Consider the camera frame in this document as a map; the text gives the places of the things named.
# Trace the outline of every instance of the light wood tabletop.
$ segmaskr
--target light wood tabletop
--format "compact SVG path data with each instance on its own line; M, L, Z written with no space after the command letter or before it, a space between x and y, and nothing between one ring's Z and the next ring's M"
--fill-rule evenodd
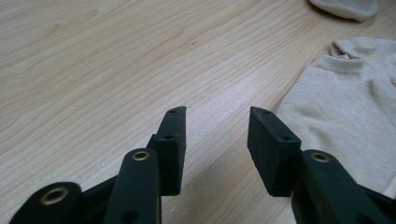
M344 20L306 0L0 2L0 223L38 189L89 189L187 107L181 194L163 223L293 223L247 148L251 106L275 110L334 39L396 38L396 2Z

